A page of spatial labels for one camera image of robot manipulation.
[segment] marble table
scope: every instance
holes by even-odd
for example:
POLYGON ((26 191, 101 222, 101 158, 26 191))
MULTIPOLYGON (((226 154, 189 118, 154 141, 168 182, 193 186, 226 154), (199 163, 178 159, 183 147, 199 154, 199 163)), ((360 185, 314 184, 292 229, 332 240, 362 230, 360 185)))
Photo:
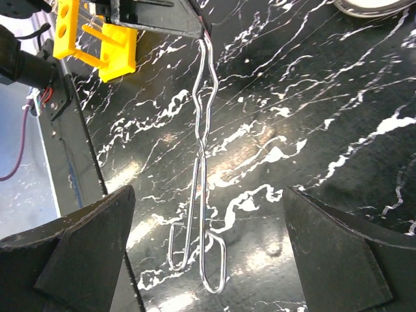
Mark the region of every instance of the marble table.
MULTIPOLYGON (((197 148, 197 43, 142 32, 137 72, 110 84, 70 60, 107 188, 136 190, 127 251, 138 288, 150 312, 305 312, 281 207, 286 186, 415 234, 415 10, 367 20, 331 1, 199 2, 214 23, 220 79, 207 150, 207 223, 228 248, 220 295, 199 277, 197 219, 185 271, 170 270, 166 258, 170 224, 187 211, 197 148)), ((87 34, 77 44, 99 51, 87 34)), ((211 86, 206 73, 204 103, 211 86)), ((219 265, 219 247, 207 240, 213 283, 219 265)))

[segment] yellow plastic rack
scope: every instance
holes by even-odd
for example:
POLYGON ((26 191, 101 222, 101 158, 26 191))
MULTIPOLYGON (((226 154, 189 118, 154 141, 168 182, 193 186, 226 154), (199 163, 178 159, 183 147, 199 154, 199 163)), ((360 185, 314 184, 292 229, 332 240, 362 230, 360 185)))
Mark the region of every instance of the yellow plastic rack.
POLYGON ((53 56, 57 59, 73 56, 98 68, 106 83, 136 70, 137 30, 104 23, 101 32, 83 25, 83 31, 101 40, 100 58, 75 47, 77 38, 79 0, 59 0, 57 31, 53 56))

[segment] yellow plastic object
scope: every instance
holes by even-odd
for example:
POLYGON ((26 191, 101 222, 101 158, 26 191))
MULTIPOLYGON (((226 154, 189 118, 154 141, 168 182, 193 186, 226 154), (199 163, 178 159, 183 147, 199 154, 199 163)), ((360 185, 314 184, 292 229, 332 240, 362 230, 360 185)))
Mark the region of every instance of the yellow plastic object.
POLYGON ((75 48, 79 0, 59 0, 58 7, 54 57, 63 59, 72 55, 98 68, 98 75, 105 83, 135 72, 137 30, 104 23, 102 32, 99 32, 83 25, 83 31, 101 40, 101 55, 98 59, 75 48))

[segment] marble countertop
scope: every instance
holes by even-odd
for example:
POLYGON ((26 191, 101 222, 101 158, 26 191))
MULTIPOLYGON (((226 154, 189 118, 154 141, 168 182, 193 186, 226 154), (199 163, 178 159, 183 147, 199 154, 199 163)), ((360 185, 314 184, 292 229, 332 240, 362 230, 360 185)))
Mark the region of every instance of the marble countertop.
MULTIPOLYGON (((284 187, 415 234, 415 10, 371 20, 346 16, 331 1, 199 2, 214 24, 220 79, 207 150, 208 224, 229 254, 220 295, 201 283, 197 231, 185 272, 171 271, 166 258, 170 224, 187 210, 197 148, 197 43, 142 32, 138 71, 111 84, 70 61, 107 188, 136 190, 127 250, 138 288, 149 312, 305 312, 284 187)), ((77 44, 99 51, 86 34, 77 44)), ((219 247, 207 242, 215 281, 219 247)))

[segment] metal tongs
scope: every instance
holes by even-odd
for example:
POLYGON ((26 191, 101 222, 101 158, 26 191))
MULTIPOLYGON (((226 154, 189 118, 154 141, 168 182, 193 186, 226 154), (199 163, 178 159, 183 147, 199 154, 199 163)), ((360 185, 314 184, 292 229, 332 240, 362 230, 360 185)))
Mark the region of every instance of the metal tongs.
POLYGON ((194 217, 194 208, 195 208, 195 199, 196 199, 196 187, 198 181, 198 174, 201 168, 201 195, 200 195, 200 276, 202 279, 202 283, 204 287, 213 294, 219 294, 224 290, 226 285, 226 274, 227 274, 227 248, 226 243, 224 240, 219 237, 217 234, 213 233, 209 229, 206 228, 205 224, 205 210, 207 207, 207 157, 205 156, 205 149, 207 147, 209 131, 211 128, 211 106, 213 104, 214 98, 218 91, 218 77, 216 76, 215 67, 214 67, 214 53, 213 53, 213 45, 211 43, 211 39, 207 31, 203 34, 203 39, 198 40, 200 44, 200 51, 201 51, 201 62, 198 74, 196 76, 196 81, 194 84, 194 88, 192 89, 192 98, 194 100, 195 108, 196 108, 196 121, 195 121, 195 137, 198 143, 198 153, 196 155, 194 161, 194 171, 192 175, 192 184, 191 184, 191 191, 190 191, 190 202, 189 202, 189 209, 188 209, 188 220, 186 225, 186 239, 185 239, 185 248, 183 252, 183 260, 180 264, 175 265, 173 262, 174 258, 174 239, 175 239, 175 228, 180 226, 185 228, 184 222, 174 222, 170 226, 170 233, 169 233, 169 247, 168 247, 168 262, 172 270, 178 272, 185 269, 186 265, 189 261, 190 255, 190 240, 192 235, 192 219, 194 217), (201 137, 200 135, 200 124, 201 124, 201 117, 202 117, 202 104, 198 100, 196 95, 197 89, 201 82, 203 68, 205 65, 205 56, 207 54, 208 49, 208 66, 209 72, 214 82, 213 91, 209 96, 209 100, 207 103, 207 108, 205 111, 205 131, 201 137), (207 275, 205 272, 205 236, 208 235, 212 239, 216 240, 221 247, 221 271, 220 271, 220 283, 217 288, 213 289, 211 284, 207 279, 207 275))

